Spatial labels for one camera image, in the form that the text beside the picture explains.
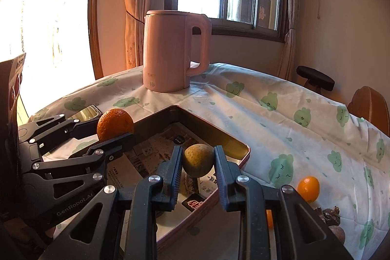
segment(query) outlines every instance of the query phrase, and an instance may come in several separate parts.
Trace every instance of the orange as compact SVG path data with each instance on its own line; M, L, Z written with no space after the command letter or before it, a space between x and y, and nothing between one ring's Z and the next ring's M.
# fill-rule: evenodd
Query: orange
M127 132L134 133L134 122L123 109L113 108L106 111L97 123L97 136L100 141L119 137Z
M272 218L272 211L270 209L266 210L267 213L267 224L268 228L271 229L273 228L273 218Z
M313 203L319 196L319 182L314 176L306 176L299 181L296 190L306 202Z

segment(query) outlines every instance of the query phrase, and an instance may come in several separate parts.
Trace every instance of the white tablecloth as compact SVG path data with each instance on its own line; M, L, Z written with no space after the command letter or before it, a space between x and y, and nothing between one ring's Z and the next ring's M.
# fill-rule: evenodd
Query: white tablecloth
M261 184L297 186L303 177L315 176L321 192L312 206L340 208L345 247L354 259L368 259L389 230L389 138L348 114L345 105L303 87L218 63L192 77L187 89L156 93L143 87L138 67L65 96L34 119L68 117L90 104L103 112L120 107L134 121L177 104L248 144L244 173ZM90 139L77 141L83 142L79 148ZM57 152L52 159L69 155ZM238 233L239 215L217 205L159 258L236 260Z

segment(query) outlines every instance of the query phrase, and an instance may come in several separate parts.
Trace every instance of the beige wall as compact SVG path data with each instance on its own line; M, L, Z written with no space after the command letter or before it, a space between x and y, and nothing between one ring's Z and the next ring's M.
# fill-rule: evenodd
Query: beige wall
M390 104L390 0L301 0L295 64L335 80L331 99L349 103L370 86ZM296 75L296 82L304 79Z
M164 0L152 0L151 9L163 9ZM104 76L126 69L124 0L97 0L97 24ZM199 53L200 36L194 36L193 60ZM210 61L223 62L275 75L283 43L262 39L212 36Z

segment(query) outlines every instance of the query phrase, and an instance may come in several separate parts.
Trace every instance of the black round sticker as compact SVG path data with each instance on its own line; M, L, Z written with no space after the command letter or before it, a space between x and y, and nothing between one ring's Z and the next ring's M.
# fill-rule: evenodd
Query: black round sticker
M175 144L182 144L182 143L184 143L186 141L186 139L184 139L184 137L182 136L182 135L177 135L176 137L175 137L175 139L173 140L173 142L175 143Z

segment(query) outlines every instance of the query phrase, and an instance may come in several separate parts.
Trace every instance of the brown leather chair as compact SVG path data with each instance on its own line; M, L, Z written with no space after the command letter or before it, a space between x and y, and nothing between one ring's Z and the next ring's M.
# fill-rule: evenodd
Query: brown leather chair
M389 109L381 93L371 87L358 89L347 107L356 117L363 117L385 135L390 134Z

